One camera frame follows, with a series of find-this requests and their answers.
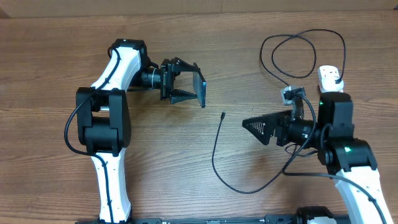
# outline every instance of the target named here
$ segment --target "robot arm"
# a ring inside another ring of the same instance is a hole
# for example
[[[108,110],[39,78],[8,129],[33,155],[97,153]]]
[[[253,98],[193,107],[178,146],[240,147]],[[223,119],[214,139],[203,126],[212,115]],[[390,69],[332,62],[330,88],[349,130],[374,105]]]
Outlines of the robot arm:
[[[81,105],[76,113],[78,136],[98,176],[101,212],[96,222],[131,223],[124,175],[124,155],[131,139],[126,92],[131,86],[160,89],[161,100],[169,98],[171,103],[178,103],[198,98],[205,107],[206,81],[195,63],[189,65],[179,58],[165,59],[158,68],[147,56],[143,40],[118,39],[109,50],[111,60],[102,76],[91,88],[81,87],[76,93],[76,105]],[[181,72],[193,72],[196,94],[174,89],[175,77]],[[100,110],[109,111],[109,117],[93,116]]]
[[[349,181],[358,184],[376,200],[386,223],[393,224],[391,215],[381,192],[376,158],[366,141],[353,137],[353,102],[346,93],[322,93],[316,129],[313,123],[302,119],[303,103],[298,94],[305,96],[303,88],[288,86],[281,91],[285,105],[293,105],[293,110],[267,114],[243,121],[243,126],[264,145],[269,144],[271,136],[277,137],[277,145],[285,146],[290,142],[303,145],[311,136],[305,148],[318,149],[318,159],[326,166],[328,174],[312,176],[333,177],[346,204],[352,224],[382,223],[381,216],[370,197]],[[297,175],[310,176],[308,173]],[[297,211],[297,220],[292,223],[336,223],[330,212],[315,207]]]

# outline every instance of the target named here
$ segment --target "cable connector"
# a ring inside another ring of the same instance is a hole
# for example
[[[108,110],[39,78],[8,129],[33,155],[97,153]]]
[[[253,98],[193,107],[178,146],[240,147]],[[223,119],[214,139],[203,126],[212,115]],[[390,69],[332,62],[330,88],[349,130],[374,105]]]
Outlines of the cable connector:
[[[280,95],[282,96],[282,102],[285,106],[292,105],[293,99],[297,95],[301,95],[305,97],[305,90],[304,87],[297,87],[296,85],[291,85],[285,87],[284,89],[280,90]]]
[[[221,120],[224,120],[225,114],[226,114],[226,111],[223,111],[223,113],[221,114]]]

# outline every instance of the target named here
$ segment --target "white power adapter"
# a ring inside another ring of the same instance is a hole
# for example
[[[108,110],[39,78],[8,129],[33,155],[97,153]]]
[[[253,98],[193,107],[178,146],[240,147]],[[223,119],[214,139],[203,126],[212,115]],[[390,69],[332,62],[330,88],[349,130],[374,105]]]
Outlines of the white power adapter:
[[[329,91],[343,92],[344,81],[336,83],[340,78],[338,69],[331,65],[323,65],[318,69],[319,89],[322,93]]]

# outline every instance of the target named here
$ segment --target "wooden table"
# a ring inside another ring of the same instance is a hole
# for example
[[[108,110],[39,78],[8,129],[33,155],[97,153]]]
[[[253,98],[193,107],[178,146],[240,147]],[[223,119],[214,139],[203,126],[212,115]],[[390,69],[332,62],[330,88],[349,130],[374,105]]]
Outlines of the wooden table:
[[[176,105],[160,101],[159,90],[127,94],[132,141],[125,163],[134,217],[261,217],[294,213],[306,205],[346,213],[329,179],[280,176],[257,194],[241,195],[225,187],[211,168],[223,110],[227,116],[215,162],[225,181],[256,189],[289,158],[275,139],[265,147],[241,122],[288,109],[279,96],[284,85],[259,64],[261,42],[312,28],[338,31],[346,40],[345,91],[354,100],[355,136],[372,146],[384,198],[398,222],[397,21],[395,11],[0,20],[0,223],[73,223],[98,217],[93,163],[68,150],[63,129],[77,88],[90,86],[102,74],[109,61],[106,49],[117,38],[145,40],[157,63],[173,57],[196,62],[208,82],[204,109],[197,100]],[[305,36],[317,48],[317,66],[341,68],[337,36]],[[270,40],[264,48],[269,67],[271,50],[280,41]],[[304,41],[293,40],[275,60],[286,72],[304,75],[313,53]],[[317,111],[316,72],[287,80],[306,88]],[[191,75],[179,76],[176,88],[192,90]],[[84,149],[77,141],[76,121],[70,139]],[[326,172],[316,156],[297,159],[290,169]]]

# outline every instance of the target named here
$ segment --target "black cable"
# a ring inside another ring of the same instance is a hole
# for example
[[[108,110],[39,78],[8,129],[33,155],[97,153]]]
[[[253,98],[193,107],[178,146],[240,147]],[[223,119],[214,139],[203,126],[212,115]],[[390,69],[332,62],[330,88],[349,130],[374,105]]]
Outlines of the black cable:
[[[154,68],[159,68],[159,66],[155,62],[149,62],[149,66],[152,66]]]
[[[326,131],[326,128],[330,128],[330,129],[333,130],[333,126],[332,126],[330,123],[327,123],[327,124],[324,125],[324,127],[323,127],[322,130],[321,130],[320,142],[321,142],[321,148],[322,148],[322,149],[324,148],[324,147],[323,147],[323,142],[324,142],[324,138],[325,138],[325,131]]]
[[[68,121],[67,121],[67,123],[66,123],[66,125],[65,125],[65,129],[64,129],[64,132],[63,132],[63,138],[64,138],[65,143],[67,144],[68,148],[69,148],[72,152],[77,153],[77,154],[81,154],[81,155],[84,155],[84,156],[93,156],[93,157],[99,159],[99,161],[101,161],[102,166],[104,167],[104,172],[105,172],[106,198],[107,198],[107,201],[108,201],[109,216],[111,217],[111,223],[114,223],[114,222],[113,222],[112,205],[111,205],[111,202],[112,202],[112,201],[111,201],[111,196],[110,196],[110,194],[109,194],[108,170],[107,170],[107,168],[106,168],[106,163],[105,163],[105,161],[104,161],[100,156],[98,156],[98,155],[96,155],[96,154],[89,155],[87,152],[83,152],[83,151],[79,151],[79,150],[75,149],[75,148],[70,144],[69,139],[68,139],[69,126],[70,126],[70,123],[72,122],[73,117],[77,114],[77,112],[80,110],[80,108],[83,106],[83,104],[85,104],[88,100],[90,100],[91,97],[92,97],[95,93],[98,92],[98,90],[104,88],[104,86],[109,82],[109,80],[111,79],[111,77],[113,76],[113,74],[115,73],[116,69],[117,69],[118,66],[119,66],[119,62],[120,62],[120,59],[121,59],[121,58],[120,58],[120,54],[119,54],[118,50],[116,50],[116,48],[114,48],[114,47],[108,48],[108,55],[109,55],[109,57],[111,57],[110,52],[109,52],[110,49],[114,50],[114,51],[116,52],[116,55],[118,56],[115,66],[113,67],[113,69],[112,69],[111,73],[108,75],[108,77],[105,78],[105,81],[104,81],[97,89],[93,90],[93,91],[91,92],[91,94],[89,95],[89,97],[87,97],[85,100],[83,100],[83,102],[81,102],[81,103],[73,110],[72,114],[69,116],[69,119],[68,119]]]
[[[147,91],[154,90],[154,88],[128,88],[127,91]]]
[[[232,187],[232,186],[230,186],[229,184],[227,184],[227,183],[220,177],[220,175],[218,175],[217,170],[216,170],[216,167],[214,166],[214,154],[215,154],[215,152],[216,152],[217,139],[218,139],[218,135],[219,135],[219,133],[220,133],[221,124],[223,123],[223,120],[224,120],[224,118],[225,118],[225,114],[226,114],[225,111],[221,114],[221,121],[220,121],[220,125],[218,125],[218,130],[217,130],[217,135],[216,135],[216,141],[214,142],[213,155],[211,156],[211,165],[213,165],[214,173],[217,175],[217,177],[219,178],[219,180],[222,181],[223,184],[225,184],[225,186],[229,187],[231,190],[233,190],[233,191],[235,191],[235,192],[237,192],[237,193],[240,193],[240,194],[254,194],[254,193],[257,193],[257,192],[259,192],[260,190],[266,188],[269,184],[272,183],[272,181],[274,181],[276,178],[278,178],[278,176],[282,173],[282,170],[279,171],[278,174],[275,175],[275,177],[273,177],[270,181],[268,181],[268,183],[266,183],[264,186],[260,187],[260,188],[257,189],[257,190],[253,190],[253,191],[251,191],[251,192],[244,192],[244,191],[242,191],[242,190],[235,189],[234,187]]]
[[[314,134],[314,130],[315,130],[315,128],[316,128],[316,120],[317,120],[317,118],[316,118],[316,116],[315,116],[315,112],[314,112],[314,109],[313,109],[313,107],[312,107],[312,105],[311,105],[311,102],[309,102],[309,100],[308,100],[305,96],[302,96],[302,95],[297,95],[297,96],[298,96],[298,97],[301,97],[301,99],[303,99],[303,100],[306,102],[306,104],[308,105],[308,107],[310,108],[310,111],[311,111],[311,114],[312,114],[312,119],[313,119],[313,121],[314,121],[314,122],[313,122],[313,129],[311,130],[311,133],[310,133],[310,135],[308,136],[307,140],[300,146],[300,148],[298,149],[298,151],[297,151],[295,154],[293,154],[293,155],[290,157],[290,159],[286,162],[286,164],[283,166],[283,168],[282,168],[282,173],[283,173],[284,175],[287,175],[287,176],[327,177],[327,178],[338,179],[338,180],[342,180],[342,181],[344,181],[344,182],[347,182],[347,183],[353,185],[354,187],[358,188],[358,189],[359,189],[360,191],[362,191],[366,196],[368,196],[369,201],[373,203],[374,207],[376,208],[377,212],[379,213],[380,218],[381,218],[383,224],[387,224],[386,219],[385,219],[385,217],[384,217],[384,215],[383,215],[383,213],[382,213],[382,211],[381,211],[381,209],[380,209],[380,206],[377,204],[376,199],[375,199],[374,197],[372,197],[372,195],[371,195],[369,192],[367,192],[364,188],[362,188],[360,185],[358,185],[357,183],[353,182],[352,180],[349,180],[349,179],[347,179],[347,178],[340,177],[340,176],[337,176],[337,175],[323,174],[323,173],[308,173],[308,172],[290,173],[290,172],[286,172],[286,168],[287,168],[287,167],[292,163],[292,161],[299,155],[299,153],[301,152],[301,150],[303,150],[303,149],[305,148],[305,146],[308,144],[308,142],[309,142],[309,140],[311,139],[312,135]]]
[[[264,69],[265,69],[268,73],[270,73],[273,77],[277,78],[279,81],[281,81],[281,82],[285,83],[287,86],[289,86],[289,84],[288,84],[285,80],[281,79],[281,78],[278,77],[277,75],[273,74],[270,70],[268,70],[268,68],[266,67],[266,65],[264,64],[264,62],[263,62],[263,60],[262,60],[262,50],[263,50],[264,44],[266,43],[267,40],[269,40],[269,39],[271,39],[271,38],[274,38],[274,37],[289,37],[289,38],[285,39],[284,41],[282,41],[280,44],[278,44],[278,45],[273,49],[272,54],[271,54],[272,64],[275,66],[276,69],[278,69],[278,71],[280,71],[280,72],[283,73],[284,75],[287,75],[288,77],[292,77],[292,78],[307,78],[309,75],[311,75],[311,73],[312,73],[312,72],[314,71],[314,69],[315,69],[315,65],[317,64],[317,51],[315,50],[315,46],[312,44],[312,42],[311,42],[310,40],[308,40],[308,39],[305,38],[305,37],[300,36],[301,34],[304,34],[304,33],[306,33],[306,32],[311,32],[311,31],[326,31],[326,32],[334,33],[334,34],[338,35],[338,36],[340,37],[341,41],[343,42],[343,50],[344,50],[344,52],[343,52],[343,54],[344,54],[344,56],[343,56],[343,57],[344,57],[344,58],[343,58],[343,68],[341,69],[341,76],[340,76],[340,78],[336,80],[336,83],[339,84],[339,83],[341,82],[341,80],[343,79],[344,70],[345,70],[345,66],[346,66],[346,44],[345,44],[344,38],[343,38],[339,33],[337,33],[336,31],[333,31],[333,30],[328,30],[328,29],[310,29],[310,30],[306,30],[306,31],[303,31],[303,32],[299,32],[298,34],[280,34],[280,35],[272,35],[272,36],[270,36],[270,37],[267,37],[267,38],[263,41],[263,43],[262,43],[262,45],[261,45],[261,48],[260,48],[260,62],[261,62],[261,64],[262,64],[262,66],[264,67]],[[300,39],[303,39],[303,40],[307,41],[307,42],[311,45],[312,50],[313,50],[313,54],[314,54],[314,61],[313,61],[313,66],[312,66],[312,68],[311,68],[311,71],[310,71],[308,74],[306,74],[306,75],[304,75],[304,76],[301,76],[301,77],[298,77],[298,76],[295,76],[295,75],[291,75],[291,74],[288,74],[288,73],[282,71],[282,70],[275,64],[275,61],[274,61],[274,53],[275,53],[275,51],[278,49],[278,47],[280,47],[283,43],[285,43],[286,41],[291,40],[291,39],[293,39],[293,38],[300,38]]]
[[[289,152],[287,149],[290,148],[290,147],[292,147],[292,146],[295,146],[295,147],[294,147],[294,150],[293,150],[293,152]],[[293,155],[293,154],[296,153],[297,146],[299,146],[299,145],[296,144],[296,143],[295,143],[295,144],[288,145],[288,146],[285,147],[285,152],[288,153],[288,154],[290,154],[290,155]],[[314,155],[314,154],[316,154],[316,153],[318,153],[318,150],[314,150],[314,151],[308,152],[308,153],[306,153],[306,154],[299,154],[299,155],[297,155],[297,156],[299,156],[299,157],[308,157],[308,156]]]

